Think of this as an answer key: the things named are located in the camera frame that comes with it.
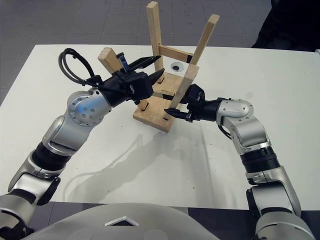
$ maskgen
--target wooden block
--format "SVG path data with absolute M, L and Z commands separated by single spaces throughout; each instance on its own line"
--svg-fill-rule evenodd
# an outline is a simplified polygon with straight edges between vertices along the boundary
M 105 47 L 98 56 L 98 60 L 110 74 L 113 74 L 115 71 L 122 68 L 120 61 L 116 57 L 115 51 L 111 47 Z
M 196 49 L 194 51 L 194 54 L 193 54 L 193 57 L 191 59 L 190 64 L 197 65 L 197 63 L 201 57 L 201 54 L 204 51 L 219 18 L 220 18 L 220 16 L 215 15 L 215 14 L 212 14 L 210 16 L 208 22 L 205 25 L 205 28 L 203 30 L 203 33 L 202 33 L 201 38 L 199 40 L 199 43 L 196 46 Z
M 162 44 L 162 41 L 161 41 L 159 8 L 158 8 L 158 3 L 156 1 L 152 1 L 146 6 L 146 14 L 148 18 L 149 34 L 150 34 L 153 55 L 154 56 L 160 55 L 159 45 Z M 155 61 L 154 68 L 156 72 L 164 68 L 164 61 L 162 57 L 159 58 L 157 61 Z M 161 76 L 158 79 L 158 83 L 162 83 L 163 80 L 164 78 L 163 76 Z
M 140 100 L 140 103 L 137 104 L 138 108 L 142 111 L 146 110 L 147 106 L 148 106 L 148 101 L 146 99 L 142 99 Z
M 183 80 L 182 80 L 178 90 L 174 94 L 174 97 L 169 105 L 170 109 L 171 108 L 175 109 L 178 106 L 181 99 L 186 94 L 186 91 L 188 90 L 189 86 L 192 84 L 193 80 L 197 76 L 198 70 L 199 70 L 198 66 L 193 65 L 193 64 L 189 64 L 189 67 L 187 68 L 187 70 L 185 72 Z M 169 117 L 170 117 L 170 115 L 167 113 L 164 116 L 165 119 L 169 119 Z
M 181 51 L 181 50 L 174 49 L 174 48 L 168 47 L 168 46 L 163 46 L 163 45 L 159 46 L 159 53 L 160 53 L 160 55 L 164 55 L 169 58 L 185 62 L 187 64 L 190 63 L 190 61 L 193 57 L 193 53 L 188 53 L 185 51 Z
M 183 77 L 181 76 L 165 72 L 163 82 L 161 84 L 154 84 L 153 90 L 157 93 L 160 93 L 161 91 L 175 93 L 182 80 Z M 141 111 L 139 108 L 135 110 L 133 118 L 168 133 L 175 118 L 169 117 L 168 120 L 165 120 L 164 116 L 166 115 L 166 112 L 164 109 L 167 109 L 170 106 L 171 101 L 152 96 L 148 98 L 148 102 L 149 105 L 144 111 Z

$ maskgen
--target black cable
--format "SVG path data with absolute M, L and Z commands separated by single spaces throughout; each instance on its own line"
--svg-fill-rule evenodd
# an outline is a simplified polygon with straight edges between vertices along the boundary
M 58 58 L 58 64 L 59 64 L 59 67 L 60 67 L 61 71 L 63 72 L 63 74 L 71 81 L 75 82 L 76 84 L 81 84 L 82 86 L 89 85 L 91 87 L 96 87 L 98 89 L 105 90 L 105 91 L 115 92 L 115 93 L 124 94 L 124 95 L 126 94 L 125 91 L 111 89 L 111 88 L 108 88 L 105 86 L 100 86 L 97 83 L 90 82 L 90 81 L 88 81 L 90 78 L 88 78 L 88 79 L 80 78 L 73 71 L 71 71 L 71 69 L 69 68 L 69 66 L 67 64 L 67 60 L 66 60 L 67 55 L 71 55 L 74 59 L 78 59 L 85 66 L 85 68 L 88 70 L 90 78 L 93 78 L 96 75 L 95 75 L 92 67 L 88 63 L 88 61 L 83 56 L 81 56 L 76 50 L 74 50 L 72 48 L 66 48 L 63 52 L 60 53 L 59 58 Z
M 224 128 L 222 127 L 222 125 L 218 125 L 218 128 L 220 129 L 220 131 L 221 131 L 228 139 L 231 139 L 230 133 L 227 132 L 226 130 L 224 130 Z
M 71 81 L 84 86 L 86 84 L 85 83 L 86 80 L 78 77 L 76 74 L 74 74 L 70 70 L 70 68 L 67 64 L 67 60 L 66 60 L 67 55 L 71 55 L 74 59 L 78 59 L 85 66 L 85 68 L 88 70 L 90 77 L 95 76 L 94 71 L 92 70 L 88 61 L 84 57 L 82 57 L 78 52 L 76 52 L 76 50 L 74 50 L 72 48 L 66 48 L 62 53 L 60 53 L 59 58 L 58 58 L 58 63 L 59 63 L 59 67 L 60 67 L 61 71 L 63 72 L 63 74 Z

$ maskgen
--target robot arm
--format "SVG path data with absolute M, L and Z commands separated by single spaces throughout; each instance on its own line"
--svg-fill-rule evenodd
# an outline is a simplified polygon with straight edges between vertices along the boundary
M 79 59 L 88 69 L 91 78 L 78 78 L 66 63 L 67 54 Z M 44 205 L 52 198 L 66 163 L 112 108 L 127 100 L 138 104 L 140 100 L 153 94 L 152 85 L 163 74 L 164 69 L 149 76 L 135 70 L 147 67 L 160 56 L 140 58 L 129 65 L 123 53 L 118 57 L 123 68 L 102 81 L 99 75 L 94 75 L 88 62 L 76 51 L 67 48 L 61 53 L 59 65 L 64 74 L 74 82 L 88 84 L 92 88 L 88 91 L 77 91 L 68 98 L 64 115 L 54 120 L 37 148 L 28 155 L 13 176 L 8 186 L 8 194 L 0 196 L 0 239 L 24 237 L 36 205 Z
M 259 217 L 256 237 L 268 240 L 314 239 L 311 230 L 300 218 L 301 206 L 297 194 L 285 168 L 279 164 L 264 126 L 254 116 L 252 104 L 225 98 L 207 101 L 204 91 L 196 84 L 189 87 L 181 103 L 188 104 L 188 113 L 174 108 L 165 111 L 188 122 L 216 122 L 226 137 L 232 140 L 245 167 L 247 181 L 254 185 L 247 190 L 246 196 L 249 209 Z

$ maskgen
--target white table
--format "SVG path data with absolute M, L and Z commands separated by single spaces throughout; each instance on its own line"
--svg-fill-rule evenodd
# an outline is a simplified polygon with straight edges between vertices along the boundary
M 68 80 L 58 55 L 74 48 L 103 78 L 104 45 L 37 45 L 0 108 L 0 193 L 69 95 L 85 90 Z M 111 45 L 128 62 L 151 56 L 151 46 Z M 195 47 L 177 47 L 194 52 Z M 168 72 L 173 59 L 164 59 Z M 79 64 L 70 64 L 71 69 Z M 255 107 L 303 210 L 320 210 L 320 55 L 318 53 L 207 47 L 195 83 L 208 100 L 244 99 Z M 154 71 L 149 66 L 147 73 Z M 78 73 L 86 73 L 80 67 Z M 132 118 L 125 102 L 108 114 L 68 162 L 52 198 L 58 202 L 145 202 L 176 207 L 248 209 L 241 159 L 216 123 L 176 120 L 165 134 Z

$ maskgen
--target gray floor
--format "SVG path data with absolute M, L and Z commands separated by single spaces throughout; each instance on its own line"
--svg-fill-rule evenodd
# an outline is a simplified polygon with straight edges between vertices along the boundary
M 0 104 L 36 44 L 149 45 L 150 1 L 0 0 Z M 158 2 L 162 42 L 177 46 L 197 45 L 214 13 L 220 20 L 208 46 L 249 48 L 271 9 L 270 0 Z M 89 207 L 51 202 L 37 208 L 31 227 L 41 229 Z

